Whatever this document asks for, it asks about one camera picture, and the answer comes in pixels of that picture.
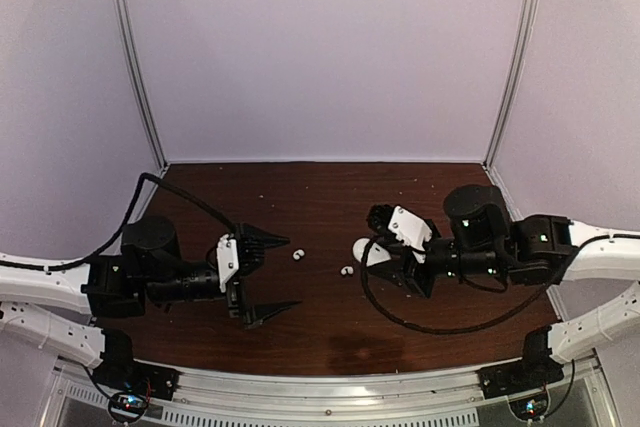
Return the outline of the white oval charging case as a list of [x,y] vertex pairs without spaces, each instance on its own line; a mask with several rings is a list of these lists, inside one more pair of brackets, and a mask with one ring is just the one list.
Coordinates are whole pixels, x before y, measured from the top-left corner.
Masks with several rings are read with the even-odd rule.
[[[358,263],[362,262],[362,259],[365,253],[365,248],[369,243],[370,243],[370,240],[368,238],[360,238],[354,242],[352,246],[352,254],[354,259]],[[380,246],[378,243],[374,242],[368,250],[366,265],[368,267],[371,267],[371,266],[382,264],[391,260],[392,260],[392,256],[389,253],[389,251],[384,247]]]

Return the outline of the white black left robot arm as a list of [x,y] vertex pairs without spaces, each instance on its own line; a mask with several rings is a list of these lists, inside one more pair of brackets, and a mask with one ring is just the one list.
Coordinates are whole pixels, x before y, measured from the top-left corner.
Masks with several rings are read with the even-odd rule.
[[147,304],[168,309],[177,303],[223,300],[230,316],[245,328],[258,327],[295,304],[252,305],[243,282],[263,266],[267,250],[288,242],[241,223],[202,260],[188,261],[174,225],[163,217],[148,217],[124,227],[116,255],[98,253],[70,262],[2,256],[1,329],[133,391],[143,383],[144,371],[134,359],[130,337],[73,322],[55,314],[56,309],[128,319],[143,316]]

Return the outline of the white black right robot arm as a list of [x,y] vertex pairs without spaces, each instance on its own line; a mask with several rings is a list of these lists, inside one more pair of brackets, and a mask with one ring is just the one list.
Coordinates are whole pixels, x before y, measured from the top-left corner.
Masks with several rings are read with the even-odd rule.
[[[526,336],[522,359],[512,370],[513,380],[526,389],[535,387],[550,373],[551,363],[567,364],[638,329],[638,232],[546,214],[514,220],[497,186],[457,187],[445,198],[443,210],[452,232],[449,238],[441,235],[432,220],[400,205],[374,205],[367,216],[373,237],[353,244],[365,297],[392,323],[434,336],[471,334],[515,317],[554,285],[588,279],[628,281],[629,287],[610,301]],[[439,277],[476,288],[472,279],[477,275],[496,279],[498,293],[510,285],[533,286],[536,290],[494,319],[469,327],[436,328],[392,314],[369,287],[369,278],[376,276],[412,295],[428,298]]]

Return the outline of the aluminium front frame rail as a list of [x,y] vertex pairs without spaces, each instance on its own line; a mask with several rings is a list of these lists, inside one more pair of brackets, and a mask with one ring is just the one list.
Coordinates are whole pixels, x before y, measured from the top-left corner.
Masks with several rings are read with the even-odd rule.
[[125,426],[527,426],[541,401],[543,426],[618,426],[596,355],[566,366],[547,387],[488,398],[478,366],[361,376],[267,376],[182,368],[174,396],[153,399]]

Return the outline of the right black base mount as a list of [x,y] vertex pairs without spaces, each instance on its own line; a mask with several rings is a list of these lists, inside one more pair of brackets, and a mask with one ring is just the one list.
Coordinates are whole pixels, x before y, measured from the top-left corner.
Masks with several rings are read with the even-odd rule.
[[551,326],[536,329],[526,335],[520,360],[496,364],[477,371],[485,399],[509,396],[564,378],[563,365],[551,358],[548,346]]

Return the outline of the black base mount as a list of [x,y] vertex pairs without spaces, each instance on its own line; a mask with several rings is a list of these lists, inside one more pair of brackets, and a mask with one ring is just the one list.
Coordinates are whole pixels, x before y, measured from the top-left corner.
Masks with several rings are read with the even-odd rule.
[[92,378],[101,385],[152,398],[172,400],[178,384],[176,369],[136,361],[131,338],[121,331],[105,329],[101,362],[92,368]]
[[536,329],[526,335],[520,360],[496,364],[477,371],[485,399],[509,396],[564,378],[563,365],[551,358],[548,346],[551,326]]

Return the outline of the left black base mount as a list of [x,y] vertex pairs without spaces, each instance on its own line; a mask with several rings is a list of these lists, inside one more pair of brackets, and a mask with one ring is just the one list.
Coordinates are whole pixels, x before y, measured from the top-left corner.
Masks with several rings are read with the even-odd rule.
[[152,398],[172,400],[178,384],[176,369],[136,361],[131,338],[121,331],[105,329],[101,362],[92,368],[92,378],[101,385]]

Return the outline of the left aluminium corner post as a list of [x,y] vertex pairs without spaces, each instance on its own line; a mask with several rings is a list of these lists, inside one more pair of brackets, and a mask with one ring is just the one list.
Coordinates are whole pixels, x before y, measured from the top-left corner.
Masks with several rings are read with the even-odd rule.
[[149,144],[154,164],[158,170],[168,167],[161,144],[157,125],[151,111],[143,72],[136,49],[133,25],[127,0],[113,0],[120,39],[124,50],[125,66],[134,94],[136,106],[141,117],[142,127]]

